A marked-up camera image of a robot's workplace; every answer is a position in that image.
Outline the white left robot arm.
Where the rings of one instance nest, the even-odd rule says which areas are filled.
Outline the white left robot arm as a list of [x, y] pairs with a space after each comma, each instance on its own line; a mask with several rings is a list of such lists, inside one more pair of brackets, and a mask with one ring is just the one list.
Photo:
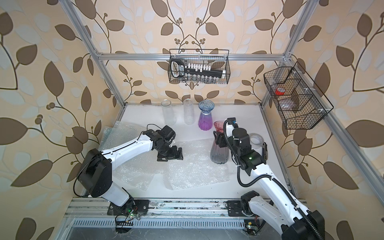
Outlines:
[[90, 150], [77, 173], [78, 181], [93, 198], [103, 198], [118, 207], [133, 201], [133, 197], [113, 182], [113, 171], [125, 162], [150, 151], [157, 151], [158, 162], [183, 160], [183, 149], [174, 145], [175, 131], [164, 126], [160, 130], [142, 131], [137, 138], [117, 147]]

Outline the clear bubble wrap sheet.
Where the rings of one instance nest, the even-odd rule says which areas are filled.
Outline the clear bubble wrap sheet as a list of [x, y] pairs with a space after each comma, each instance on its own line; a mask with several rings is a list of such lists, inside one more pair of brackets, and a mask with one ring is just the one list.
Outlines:
[[154, 151], [128, 160], [113, 171], [113, 176], [125, 184], [146, 191], [156, 174], [165, 171], [167, 162], [158, 162]]
[[113, 127], [106, 127], [98, 150], [103, 151], [129, 142], [139, 136], [145, 127], [125, 122], [116, 122]]
[[228, 182], [228, 166], [215, 164], [210, 158], [212, 144], [213, 139], [176, 142], [176, 146], [182, 148], [184, 159], [166, 163], [166, 188], [179, 191]]

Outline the bubble pink vase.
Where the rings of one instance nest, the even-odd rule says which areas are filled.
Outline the bubble pink vase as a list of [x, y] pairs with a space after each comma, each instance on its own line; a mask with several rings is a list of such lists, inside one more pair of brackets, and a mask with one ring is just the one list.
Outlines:
[[224, 121], [214, 122], [214, 142], [211, 149], [211, 161], [215, 164], [225, 164], [229, 158], [229, 149], [224, 136]]

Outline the bubble clear vase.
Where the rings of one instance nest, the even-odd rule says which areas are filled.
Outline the bubble clear vase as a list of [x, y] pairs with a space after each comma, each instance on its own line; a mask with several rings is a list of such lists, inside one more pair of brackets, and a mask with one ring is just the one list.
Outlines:
[[192, 125], [195, 122], [194, 102], [191, 99], [184, 99], [184, 122], [187, 125]]

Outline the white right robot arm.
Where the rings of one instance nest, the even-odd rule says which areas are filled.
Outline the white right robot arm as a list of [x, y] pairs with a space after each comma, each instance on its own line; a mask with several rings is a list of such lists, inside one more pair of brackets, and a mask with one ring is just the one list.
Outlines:
[[241, 187], [259, 184], [272, 200], [266, 202], [256, 191], [241, 197], [242, 211], [246, 216], [261, 217], [283, 240], [325, 239], [325, 219], [319, 211], [309, 210], [276, 177], [267, 164], [267, 143], [258, 153], [251, 145], [247, 131], [240, 128], [236, 118], [223, 123], [223, 132], [216, 137], [220, 147], [227, 147], [237, 167], [237, 180]]

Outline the clear ribbed glass vase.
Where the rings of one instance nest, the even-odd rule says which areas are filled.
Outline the clear ribbed glass vase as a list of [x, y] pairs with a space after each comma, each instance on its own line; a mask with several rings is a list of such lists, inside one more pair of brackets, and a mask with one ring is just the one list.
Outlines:
[[165, 124], [173, 126], [176, 123], [176, 117], [173, 110], [172, 102], [168, 99], [164, 99], [161, 102]]

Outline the bubble purple vase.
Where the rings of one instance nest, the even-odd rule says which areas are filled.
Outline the bubble purple vase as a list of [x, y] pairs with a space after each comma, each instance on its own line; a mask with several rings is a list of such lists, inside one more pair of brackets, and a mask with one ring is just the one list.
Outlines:
[[210, 100], [203, 100], [199, 103], [201, 113], [198, 125], [201, 130], [208, 131], [213, 127], [212, 110], [214, 108], [215, 104]]

